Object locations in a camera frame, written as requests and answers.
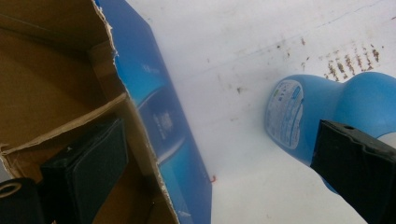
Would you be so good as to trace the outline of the blue plastic bottle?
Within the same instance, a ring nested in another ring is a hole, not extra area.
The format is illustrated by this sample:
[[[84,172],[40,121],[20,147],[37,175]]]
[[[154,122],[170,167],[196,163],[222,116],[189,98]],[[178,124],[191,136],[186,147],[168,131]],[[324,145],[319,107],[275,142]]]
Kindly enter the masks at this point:
[[[264,128],[278,146],[309,166],[323,120],[375,139],[396,135],[396,77],[365,72],[344,83],[310,75],[286,77],[270,94]]]

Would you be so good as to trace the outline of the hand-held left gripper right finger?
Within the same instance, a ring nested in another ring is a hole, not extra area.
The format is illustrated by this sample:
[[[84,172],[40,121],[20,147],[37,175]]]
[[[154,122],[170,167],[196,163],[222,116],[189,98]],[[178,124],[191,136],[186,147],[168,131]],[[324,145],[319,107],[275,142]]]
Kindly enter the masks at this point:
[[[396,224],[396,149],[351,126],[319,123],[310,167],[368,224]]]

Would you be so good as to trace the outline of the blue cardboard box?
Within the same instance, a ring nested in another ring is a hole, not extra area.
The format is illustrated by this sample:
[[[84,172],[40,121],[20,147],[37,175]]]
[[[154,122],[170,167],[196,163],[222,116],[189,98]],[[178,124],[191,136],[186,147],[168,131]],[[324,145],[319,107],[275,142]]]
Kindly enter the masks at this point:
[[[210,177],[127,0],[0,0],[0,224],[57,224],[40,165],[113,119],[129,161],[92,224],[211,224]]]

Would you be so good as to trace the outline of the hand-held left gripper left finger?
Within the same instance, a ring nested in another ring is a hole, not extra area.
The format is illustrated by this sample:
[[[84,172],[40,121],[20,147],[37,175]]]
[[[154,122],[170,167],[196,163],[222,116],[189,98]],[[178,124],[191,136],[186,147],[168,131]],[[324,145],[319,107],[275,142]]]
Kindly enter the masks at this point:
[[[96,124],[40,165],[57,224],[92,224],[129,161],[122,119]]]

